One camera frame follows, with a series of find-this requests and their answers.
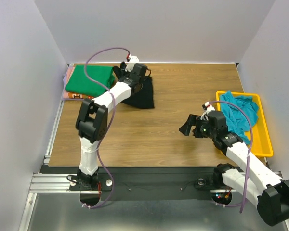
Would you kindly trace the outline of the black polo shirt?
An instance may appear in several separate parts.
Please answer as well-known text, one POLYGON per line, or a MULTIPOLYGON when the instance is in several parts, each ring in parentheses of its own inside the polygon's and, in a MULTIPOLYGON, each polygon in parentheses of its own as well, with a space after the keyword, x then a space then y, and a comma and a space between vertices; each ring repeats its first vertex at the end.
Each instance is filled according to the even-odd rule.
POLYGON ((122 103, 138 109, 154 109, 154 89, 151 75, 147 76, 138 93, 123 100, 122 103))

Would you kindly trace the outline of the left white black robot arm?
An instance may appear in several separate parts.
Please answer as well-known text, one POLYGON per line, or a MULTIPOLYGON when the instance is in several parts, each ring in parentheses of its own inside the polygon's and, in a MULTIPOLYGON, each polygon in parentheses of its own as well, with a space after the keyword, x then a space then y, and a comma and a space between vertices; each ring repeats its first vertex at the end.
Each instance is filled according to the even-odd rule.
POLYGON ((122 63, 114 68, 118 81, 105 93, 92 100, 85 99, 76 120, 80 138, 81 157, 77 176, 72 180, 88 190, 98 186, 98 152, 101 140, 108 132, 119 103, 138 108, 153 109, 154 90, 150 69, 141 63, 122 63))

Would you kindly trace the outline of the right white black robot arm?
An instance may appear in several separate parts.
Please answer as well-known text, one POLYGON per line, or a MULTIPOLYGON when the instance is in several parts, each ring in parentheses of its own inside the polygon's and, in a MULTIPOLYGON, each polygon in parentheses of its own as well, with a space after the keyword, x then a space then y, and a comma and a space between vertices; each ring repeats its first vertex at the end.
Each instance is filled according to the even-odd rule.
POLYGON ((289 219, 289 179, 285 180, 266 167, 234 132, 228 130, 221 111, 188 116, 179 131, 196 138, 210 138, 214 146, 235 162, 240 173, 231 164, 219 164, 212 175, 213 185, 228 186, 251 202, 262 220, 274 226, 289 219))

